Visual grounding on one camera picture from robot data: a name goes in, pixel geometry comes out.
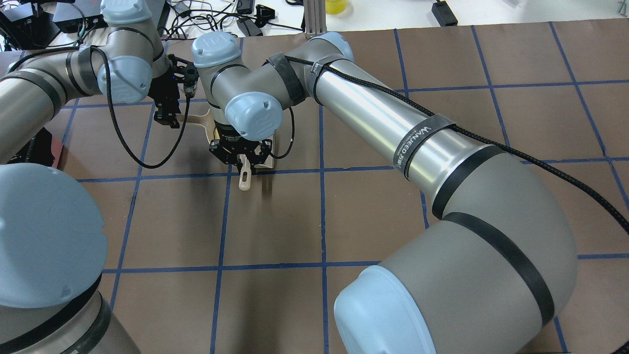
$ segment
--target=yellow container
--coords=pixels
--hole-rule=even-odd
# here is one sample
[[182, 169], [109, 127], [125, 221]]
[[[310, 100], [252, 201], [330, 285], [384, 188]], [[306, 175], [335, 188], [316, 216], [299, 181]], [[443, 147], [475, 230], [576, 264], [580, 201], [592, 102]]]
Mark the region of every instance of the yellow container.
[[326, 14], [339, 14], [347, 9], [347, 0], [325, 0]]

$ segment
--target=black power adapter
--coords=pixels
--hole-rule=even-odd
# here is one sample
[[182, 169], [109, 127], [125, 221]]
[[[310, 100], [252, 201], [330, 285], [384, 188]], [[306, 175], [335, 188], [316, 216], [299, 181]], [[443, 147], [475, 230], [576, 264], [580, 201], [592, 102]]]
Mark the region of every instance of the black power adapter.
[[433, 4], [432, 12], [441, 27], [456, 26], [459, 21], [445, 1], [437, 0]]

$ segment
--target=tiled tabletop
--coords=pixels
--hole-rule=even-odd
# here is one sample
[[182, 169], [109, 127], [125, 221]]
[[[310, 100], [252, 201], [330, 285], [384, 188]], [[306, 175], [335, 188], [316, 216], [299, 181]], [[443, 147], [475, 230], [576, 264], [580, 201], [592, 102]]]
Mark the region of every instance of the tiled tabletop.
[[[573, 174], [629, 216], [629, 21], [344, 35], [358, 65], [390, 87]], [[246, 38], [243, 59], [257, 67], [303, 42]], [[189, 47], [169, 42], [168, 51], [190, 59]], [[207, 110], [203, 98], [199, 89], [194, 113]], [[152, 123], [153, 110], [116, 105], [147, 163], [177, 136]], [[248, 192], [199, 127], [148, 170], [120, 146], [102, 96], [71, 102], [48, 124], [66, 146], [62, 169], [103, 212], [100, 289], [144, 353], [344, 353], [332, 311], [339, 291], [436, 222], [423, 194], [331, 112], [311, 99], [295, 112], [291, 155]], [[279, 151], [289, 136], [286, 119]], [[567, 307], [522, 353], [611, 352], [629, 333], [629, 236], [587, 196], [531, 168], [571, 222], [579, 276]]]

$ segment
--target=robotic arm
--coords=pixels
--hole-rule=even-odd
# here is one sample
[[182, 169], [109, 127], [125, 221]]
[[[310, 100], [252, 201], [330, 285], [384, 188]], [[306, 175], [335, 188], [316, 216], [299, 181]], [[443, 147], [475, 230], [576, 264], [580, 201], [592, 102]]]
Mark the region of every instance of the robotic arm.
[[[106, 20], [132, 22], [111, 22], [116, 28], [103, 47], [114, 99], [140, 101], [151, 79], [172, 75], [172, 65], [147, 19], [130, 21], [129, 6], [104, 3], [112, 4], [103, 8]], [[422, 189], [441, 219], [339, 295], [335, 318], [349, 353], [514, 353], [565, 306], [576, 282], [576, 245], [552, 194], [514, 157], [471, 143], [447, 118], [389, 94], [353, 63], [339, 34], [313, 38], [253, 71], [227, 33], [199, 37], [192, 53], [218, 133], [210, 151], [221, 160], [265, 159], [282, 111], [310, 95]], [[34, 59], [0, 80], [0, 161], [68, 100], [104, 92], [103, 60], [94, 54]], [[173, 103], [174, 93], [155, 91]], [[164, 107], [162, 116], [172, 118], [174, 109]]]

